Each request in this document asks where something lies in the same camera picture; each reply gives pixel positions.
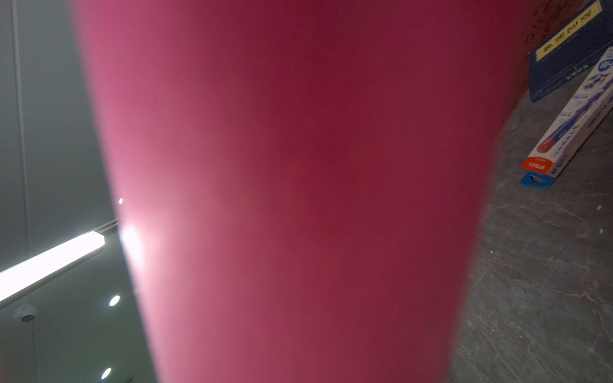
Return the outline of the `pink rectangular paper sheet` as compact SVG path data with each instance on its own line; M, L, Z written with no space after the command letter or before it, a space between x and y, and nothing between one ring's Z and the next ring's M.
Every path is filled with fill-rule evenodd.
M442 382L527 1L73 1L162 382Z

